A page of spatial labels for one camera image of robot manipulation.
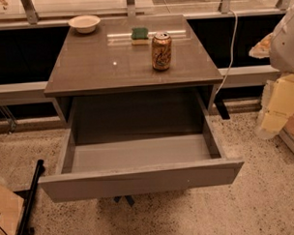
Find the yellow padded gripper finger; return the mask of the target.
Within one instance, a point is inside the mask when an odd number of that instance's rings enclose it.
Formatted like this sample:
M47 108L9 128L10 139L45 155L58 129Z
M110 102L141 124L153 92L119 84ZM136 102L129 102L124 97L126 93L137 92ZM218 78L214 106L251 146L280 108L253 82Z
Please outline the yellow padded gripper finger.
M273 34L270 33L263 37L260 42L250 49L249 56L252 58L270 58L272 56L272 42Z

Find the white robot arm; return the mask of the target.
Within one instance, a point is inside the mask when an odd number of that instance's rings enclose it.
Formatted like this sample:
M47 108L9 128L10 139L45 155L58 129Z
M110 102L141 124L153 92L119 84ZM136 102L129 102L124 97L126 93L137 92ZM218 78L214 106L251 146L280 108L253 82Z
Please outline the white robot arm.
M252 58L270 58L270 65L283 73L294 73L294 5L280 20L274 31L250 49Z

